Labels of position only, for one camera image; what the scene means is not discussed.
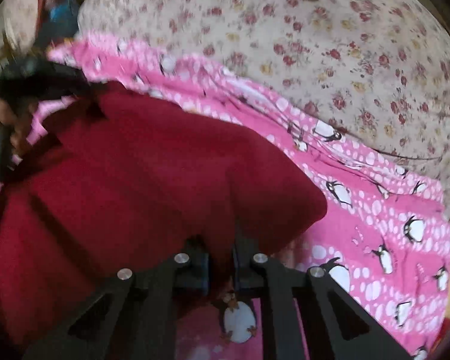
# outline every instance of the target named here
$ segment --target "dark red fabric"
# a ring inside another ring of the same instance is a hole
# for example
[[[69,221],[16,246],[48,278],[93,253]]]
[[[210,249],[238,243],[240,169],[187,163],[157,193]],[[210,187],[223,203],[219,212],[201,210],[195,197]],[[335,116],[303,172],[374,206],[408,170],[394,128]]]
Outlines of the dark red fabric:
[[[0,195],[0,323],[20,346],[102,278],[151,267],[189,236],[203,237],[224,274],[236,221],[271,253],[327,205],[252,130],[116,83],[98,106],[39,142],[14,178]]]

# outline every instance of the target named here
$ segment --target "pink penguin blanket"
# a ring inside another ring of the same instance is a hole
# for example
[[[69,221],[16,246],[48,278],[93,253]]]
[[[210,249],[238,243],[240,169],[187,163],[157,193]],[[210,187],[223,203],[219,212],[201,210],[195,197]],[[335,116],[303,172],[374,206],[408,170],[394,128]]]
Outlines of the pink penguin blanket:
[[[201,55],[175,57],[142,40],[91,33],[49,58],[81,68],[90,81],[117,80],[186,112],[246,126],[279,147],[323,191],[328,213],[277,257],[300,271],[326,269],[409,353],[425,357],[444,318],[450,272],[450,224],[437,180],[389,162]],[[40,121],[69,102],[40,105],[32,143],[47,133]],[[218,310],[193,311],[179,323],[178,359],[261,359],[257,317],[257,337],[226,344]]]

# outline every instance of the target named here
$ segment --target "red garment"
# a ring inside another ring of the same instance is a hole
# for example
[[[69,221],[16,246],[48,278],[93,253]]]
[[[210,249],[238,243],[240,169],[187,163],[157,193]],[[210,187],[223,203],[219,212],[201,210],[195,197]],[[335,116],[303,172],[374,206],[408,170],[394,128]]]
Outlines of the red garment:
[[[102,278],[149,268],[192,235],[224,273],[236,220],[272,253],[326,213],[322,192],[248,128],[116,83],[98,104],[54,123],[1,194],[0,323],[20,346]]]

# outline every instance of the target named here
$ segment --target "floral bedsheet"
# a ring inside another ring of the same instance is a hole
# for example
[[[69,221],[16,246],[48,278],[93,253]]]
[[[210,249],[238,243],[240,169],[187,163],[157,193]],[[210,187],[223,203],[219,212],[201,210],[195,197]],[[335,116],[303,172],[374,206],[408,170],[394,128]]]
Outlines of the floral bedsheet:
[[[82,32],[199,53],[407,169],[450,215],[450,37],[417,0],[87,0]]]

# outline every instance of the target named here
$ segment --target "silver bolt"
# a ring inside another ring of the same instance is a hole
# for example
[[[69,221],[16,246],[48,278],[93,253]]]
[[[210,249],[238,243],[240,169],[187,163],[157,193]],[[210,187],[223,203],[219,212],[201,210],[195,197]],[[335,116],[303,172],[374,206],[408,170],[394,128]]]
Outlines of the silver bolt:
[[[120,280],[128,280],[132,277],[133,272],[131,269],[123,268],[123,269],[120,269],[116,275],[118,276],[118,278]]]
[[[185,264],[188,263],[188,260],[190,259],[190,256],[188,256],[188,254],[186,253],[179,253],[175,255],[175,262],[177,264]]]
[[[258,264],[265,264],[268,261],[268,256],[263,253],[257,253],[253,256],[253,261]]]
[[[322,278],[325,276],[325,270],[319,266],[312,266],[312,268],[310,268],[310,275],[314,278]]]

